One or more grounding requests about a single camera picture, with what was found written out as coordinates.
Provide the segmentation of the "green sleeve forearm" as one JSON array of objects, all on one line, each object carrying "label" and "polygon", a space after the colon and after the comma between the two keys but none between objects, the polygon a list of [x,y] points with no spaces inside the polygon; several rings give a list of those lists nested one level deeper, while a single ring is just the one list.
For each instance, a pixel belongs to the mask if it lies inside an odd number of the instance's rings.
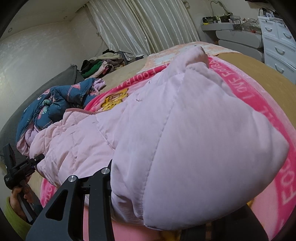
[{"label": "green sleeve forearm", "polygon": [[32,226],[15,213],[10,204],[10,197],[6,198],[4,214],[14,231],[21,237],[22,240],[26,240],[26,236]]}]

